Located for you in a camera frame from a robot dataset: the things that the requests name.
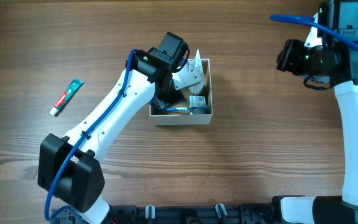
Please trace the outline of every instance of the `open box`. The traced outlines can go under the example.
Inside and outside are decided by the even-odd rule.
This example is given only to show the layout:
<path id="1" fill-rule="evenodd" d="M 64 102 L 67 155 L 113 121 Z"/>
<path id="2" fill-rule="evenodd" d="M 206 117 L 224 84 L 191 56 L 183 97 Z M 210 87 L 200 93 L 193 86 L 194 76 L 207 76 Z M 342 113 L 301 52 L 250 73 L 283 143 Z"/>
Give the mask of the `open box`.
<path id="1" fill-rule="evenodd" d="M 206 104 L 209 110 L 206 114 L 155 114 L 153 106 L 149 106 L 149 115 L 153 125 L 192 125 L 192 124 L 209 124 L 211 122 L 212 107 L 212 83 L 211 83 L 211 67 L 209 59 L 201 59 L 204 70 L 205 87 L 199 96 L 205 96 Z"/>

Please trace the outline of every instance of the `small gray box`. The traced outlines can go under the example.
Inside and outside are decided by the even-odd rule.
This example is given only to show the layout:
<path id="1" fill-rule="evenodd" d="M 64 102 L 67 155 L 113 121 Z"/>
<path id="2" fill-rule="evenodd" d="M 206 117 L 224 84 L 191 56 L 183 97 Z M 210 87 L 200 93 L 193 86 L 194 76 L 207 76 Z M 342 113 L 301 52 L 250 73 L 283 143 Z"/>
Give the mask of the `small gray box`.
<path id="1" fill-rule="evenodd" d="M 192 125 L 192 124 L 210 124 L 213 114 L 212 107 L 212 82 L 211 82 L 211 67 L 209 59 L 201 59 L 204 70 L 204 81 L 206 86 L 201 96 L 205 96 L 206 103 L 209 106 L 207 114 L 153 114 L 152 106 L 149 106 L 149 115 L 152 119 L 153 125 Z"/>

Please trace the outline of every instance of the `blue hose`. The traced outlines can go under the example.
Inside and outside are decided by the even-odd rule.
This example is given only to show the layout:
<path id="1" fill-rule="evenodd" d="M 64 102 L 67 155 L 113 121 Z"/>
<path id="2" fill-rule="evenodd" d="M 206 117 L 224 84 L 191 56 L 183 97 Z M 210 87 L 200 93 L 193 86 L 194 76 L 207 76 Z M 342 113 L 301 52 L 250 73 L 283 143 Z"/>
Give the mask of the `blue hose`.
<path id="1" fill-rule="evenodd" d="M 311 17 L 300 17 L 300 16 L 288 16 L 288 15 L 271 15 L 270 19 L 276 22 L 286 22 L 291 24 L 300 24 L 308 27 L 315 27 L 321 31 L 324 31 L 328 35 L 331 35 L 338 40 L 344 42 L 349 47 L 353 48 L 354 50 L 358 51 L 358 44 L 351 41 L 347 37 L 338 34 L 337 32 L 333 31 L 332 29 L 325 27 L 323 25 L 317 24 L 314 22 L 314 18 Z"/>
<path id="2" fill-rule="evenodd" d="M 132 69 L 132 59 L 136 52 L 137 52 L 137 50 L 134 49 L 131 51 L 131 53 L 128 56 L 127 67 L 126 67 L 125 76 L 124 76 L 124 83 L 122 84 L 121 90 L 118 93 L 117 97 L 109 105 L 109 107 L 103 112 L 103 114 L 86 130 L 86 134 L 81 135 L 80 139 L 75 143 L 75 145 L 73 146 L 71 151 L 68 153 L 66 159 L 63 161 L 62 165 L 60 166 L 58 172 L 56 173 L 56 176 L 53 179 L 52 184 L 50 185 L 47 199 L 45 201 L 44 216 L 47 221 L 50 221 L 52 217 L 56 217 L 56 215 L 58 213 L 60 213 L 61 211 L 64 210 L 64 209 L 58 209 L 51 217 L 49 217 L 50 201 L 52 200 L 53 193 L 55 192 L 55 189 L 56 189 L 56 186 L 60 180 L 60 177 L 62 176 L 63 171 L 66 169 L 66 166 L 70 162 L 70 159 L 74 156 L 74 153 L 77 151 L 79 146 L 85 140 L 86 136 L 89 135 L 95 129 L 95 127 L 97 127 L 97 125 L 107 116 L 107 114 L 110 113 L 110 111 L 115 107 L 115 105 L 118 103 L 118 101 L 124 95 L 124 91 L 125 91 L 125 88 L 126 88 L 127 82 L 128 82 L 129 72 Z"/>

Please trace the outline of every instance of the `wooden surface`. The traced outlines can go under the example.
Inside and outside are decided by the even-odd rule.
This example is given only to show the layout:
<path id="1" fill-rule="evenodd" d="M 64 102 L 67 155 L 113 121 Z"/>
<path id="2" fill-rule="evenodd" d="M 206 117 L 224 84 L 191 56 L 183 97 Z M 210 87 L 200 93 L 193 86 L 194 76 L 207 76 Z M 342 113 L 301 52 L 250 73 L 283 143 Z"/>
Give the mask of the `wooden surface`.
<path id="1" fill-rule="evenodd" d="M 333 91 L 276 71 L 285 40 L 319 1 L 114 1 L 0 5 L 0 223 L 44 223 L 39 146 L 64 134 L 115 85 L 133 48 L 166 31 L 211 59 L 209 126 L 154 127 L 143 107 L 103 164 L 112 205 L 237 205 L 274 195 L 339 195 L 344 154 Z M 85 84 L 49 115 L 73 77 Z M 62 203 L 53 200 L 52 207 Z"/>

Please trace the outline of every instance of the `toothpaste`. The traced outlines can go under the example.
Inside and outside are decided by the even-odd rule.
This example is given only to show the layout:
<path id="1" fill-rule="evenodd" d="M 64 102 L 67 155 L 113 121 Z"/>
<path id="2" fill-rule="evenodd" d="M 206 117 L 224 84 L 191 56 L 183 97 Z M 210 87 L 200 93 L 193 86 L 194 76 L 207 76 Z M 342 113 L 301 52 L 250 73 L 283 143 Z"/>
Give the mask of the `toothpaste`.
<path id="1" fill-rule="evenodd" d="M 57 113 L 61 112 L 61 110 L 66 106 L 69 100 L 73 97 L 73 95 L 77 92 L 77 90 L 84 84 L 83 81 L 79 79 L 73 79 L 70 85 L 67 87 L 67 90 L 63 93 L 60 99 L 55 103 L 52 110 L 50 110 L 50 114 L 55 116 Z"/>

